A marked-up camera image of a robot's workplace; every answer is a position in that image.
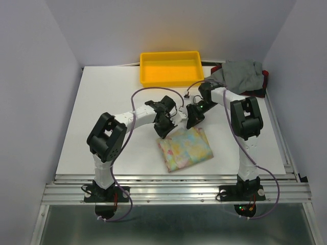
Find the pastel patterned cloth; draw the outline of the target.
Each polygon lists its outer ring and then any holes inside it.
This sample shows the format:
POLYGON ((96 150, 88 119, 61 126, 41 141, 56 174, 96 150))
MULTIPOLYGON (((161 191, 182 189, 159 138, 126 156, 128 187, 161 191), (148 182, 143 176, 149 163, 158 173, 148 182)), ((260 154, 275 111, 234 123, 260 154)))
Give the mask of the pastel patterned cloth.
POLYGON ((170 173, 214 157, 203 128, 179 129, 156 143, 170 173))

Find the grey skirt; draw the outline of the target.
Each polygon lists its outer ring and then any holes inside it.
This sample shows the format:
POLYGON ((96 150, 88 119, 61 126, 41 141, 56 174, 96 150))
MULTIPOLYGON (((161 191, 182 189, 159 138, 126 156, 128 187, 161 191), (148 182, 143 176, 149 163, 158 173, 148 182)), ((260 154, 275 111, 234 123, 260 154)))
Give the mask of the grey skirt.
POLYGON ((229 91, 241 94, 263 88, 263 65, 254 60, 226 61, 205 80, 217 81, 229 91))

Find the red black plaid skirt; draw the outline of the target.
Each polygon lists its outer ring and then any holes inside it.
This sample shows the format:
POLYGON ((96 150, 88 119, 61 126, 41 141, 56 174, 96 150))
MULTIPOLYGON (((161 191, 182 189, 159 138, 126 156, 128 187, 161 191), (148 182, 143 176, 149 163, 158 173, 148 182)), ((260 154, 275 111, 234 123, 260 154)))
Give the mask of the red black plaid skirt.
MULTIPOLYGON (((213 68, 211 68, 211 75, 213 73, 215 73, 216 71, 220 70, 221 68, 222 68, 222 64, 218 64, 217 66, 214 66, 213 68)), ((258 90, 245 91, 245 92, 242 93, 242 95, 264 98, 266 96, 266 89, 267 89, 267 85, 268 85, 269 72, 266 71, 266 70, 263 70, 262 75, 264 76, 264 81, 263 81, 263 84, 262 84, 262 88, 258 89, 258 90)))

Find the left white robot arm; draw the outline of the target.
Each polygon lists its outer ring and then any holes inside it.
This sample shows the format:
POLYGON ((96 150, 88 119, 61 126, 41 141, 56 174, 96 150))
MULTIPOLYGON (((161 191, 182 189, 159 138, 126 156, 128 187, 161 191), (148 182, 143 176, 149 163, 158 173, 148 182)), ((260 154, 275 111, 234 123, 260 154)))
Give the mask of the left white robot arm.
POLYGON ((124 193, 116 187, 111 171, 112 163, 123 149, 125 135, 146 124, 153 124, 160 138, 165 138, 176 126, 171 111, 176 103, 169 96, 159 102, 147 101, 135 111, 111 115, 103 113, 87 138, 87 145, 94 158, 95 178, 82 187, 84 202, 128 202, 124 193))

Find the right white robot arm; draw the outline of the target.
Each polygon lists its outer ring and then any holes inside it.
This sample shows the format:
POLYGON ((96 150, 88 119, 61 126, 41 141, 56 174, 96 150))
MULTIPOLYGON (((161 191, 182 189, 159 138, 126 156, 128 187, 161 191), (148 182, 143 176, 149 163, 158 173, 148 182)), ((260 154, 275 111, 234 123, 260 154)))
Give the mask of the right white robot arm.
POLYGON ((237 95, 214 81, 201 82, 198 90, 202 99, 186 106, 187 129, 202 122, 205 112, 219 104, 225 109, 230 130, 239 146, 237 182, 219 186, 216 199, 220 202, 263 201, 265 194, 255 162, 258 137, 264 126, 257 99, 237 95))

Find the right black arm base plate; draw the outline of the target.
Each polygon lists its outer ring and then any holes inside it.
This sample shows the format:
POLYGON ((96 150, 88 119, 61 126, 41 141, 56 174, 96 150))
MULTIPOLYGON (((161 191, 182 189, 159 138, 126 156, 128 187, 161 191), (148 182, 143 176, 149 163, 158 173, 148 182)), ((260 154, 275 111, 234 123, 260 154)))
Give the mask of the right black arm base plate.
POLYGON ((250 189, 238 188, 236 185, 221 185, 216 200, 219 202, 265 201, 266 196, 262 185, 250 189))

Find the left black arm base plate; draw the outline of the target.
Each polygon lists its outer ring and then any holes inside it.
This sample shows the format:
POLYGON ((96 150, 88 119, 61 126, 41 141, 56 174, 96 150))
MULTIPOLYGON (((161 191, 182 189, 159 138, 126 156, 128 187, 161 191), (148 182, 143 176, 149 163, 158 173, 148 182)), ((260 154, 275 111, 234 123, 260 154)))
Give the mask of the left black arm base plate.
POLYGON ((102 189, 95 185, 86 184, 81 186, 84 192, 85 203, 128 203, 129 198, 114 184, 108 189, 102 189))

